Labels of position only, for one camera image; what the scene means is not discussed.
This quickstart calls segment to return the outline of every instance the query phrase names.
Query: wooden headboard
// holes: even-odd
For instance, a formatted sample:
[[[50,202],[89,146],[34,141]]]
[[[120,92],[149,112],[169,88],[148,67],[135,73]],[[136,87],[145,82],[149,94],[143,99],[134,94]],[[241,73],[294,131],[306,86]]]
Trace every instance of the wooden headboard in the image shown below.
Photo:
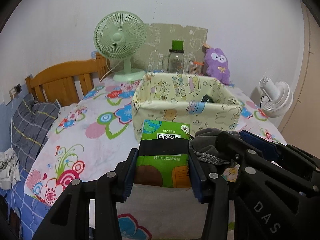
[[[78,103],[79,97],[76,91],[74,77],[78,76],[83,95],[93,89],[92,73],[97,72],[99,79],[109,70],[109,60],[98,52],[97,59],[84,61],[68,61],[51,66],[41,71],[34,78],[27,77],[26,83],[29,93],[40,102],[46,102],[43,90],[49,102],[56,99],[61,106],[69,106]]]

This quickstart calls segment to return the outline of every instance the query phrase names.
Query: small container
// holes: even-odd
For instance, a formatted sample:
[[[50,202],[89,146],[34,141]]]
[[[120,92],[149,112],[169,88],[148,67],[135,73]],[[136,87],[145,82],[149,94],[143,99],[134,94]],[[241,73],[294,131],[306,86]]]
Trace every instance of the small container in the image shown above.
[[[169,55],[162,60],[162,69],[165,72],[182,74],[184,64],[183,41],[172,41]]]
[[[203,63],[196,61],[189,61],[189,74],[199,75],[202,73]]]

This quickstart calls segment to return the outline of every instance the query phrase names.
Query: plush toy bow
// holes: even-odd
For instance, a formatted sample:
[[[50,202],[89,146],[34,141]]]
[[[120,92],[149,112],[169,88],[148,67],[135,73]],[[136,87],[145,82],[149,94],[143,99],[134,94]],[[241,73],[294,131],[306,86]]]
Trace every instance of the plush toy bow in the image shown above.
[[[221,72],[220,72],[220,73],[224,73],[224,72],[225,72],[225,70],[226,70],[226,68],[225,68],[225,67],[218,67],[218,70],[221,70]]]

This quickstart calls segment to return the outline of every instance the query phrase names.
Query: plaid pillow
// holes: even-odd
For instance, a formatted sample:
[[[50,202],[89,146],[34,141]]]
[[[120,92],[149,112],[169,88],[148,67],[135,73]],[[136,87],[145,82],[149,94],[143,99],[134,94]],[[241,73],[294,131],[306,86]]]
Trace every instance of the plaid pillow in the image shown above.
[[[55,102],[39,103],[32,94],[27,94],[15,112],[11,127],[12,147],[18,155],[20,165],[27,172],[47,142],[47,132],[57,119],[59,106]]]

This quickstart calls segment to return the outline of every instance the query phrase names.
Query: floral bedsheet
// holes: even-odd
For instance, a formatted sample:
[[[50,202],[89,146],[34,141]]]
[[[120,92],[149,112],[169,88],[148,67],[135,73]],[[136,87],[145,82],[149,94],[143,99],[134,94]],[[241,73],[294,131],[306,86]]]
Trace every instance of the floral bedsheet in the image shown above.
[[[98,179],[126,160],[131,148],[138,147],[131,116],[131,99],[138,84],[107,79],[75,105],[51,128],[24,192],[52,206],[73,179]]]
[[[24,192],[52,206],[73,179],[98,179],[126,160],[131,148],[139,147],[131,115],[131,99],[138,84],[106,78],[71,108],[52,128],[26,179]],[[277,128],[239,88],[228,89],[244,105],[235,130],[248,130],[285,144]],[[237,167],[225,172],[231,181],[236,175]],[[135,240],[200,238],[206,210],[207,205],[199,204],[190,189],[144,185],[134,185],[128,200],[117,203],[122,237]],[[93,200],[89,226],[95,228]]]

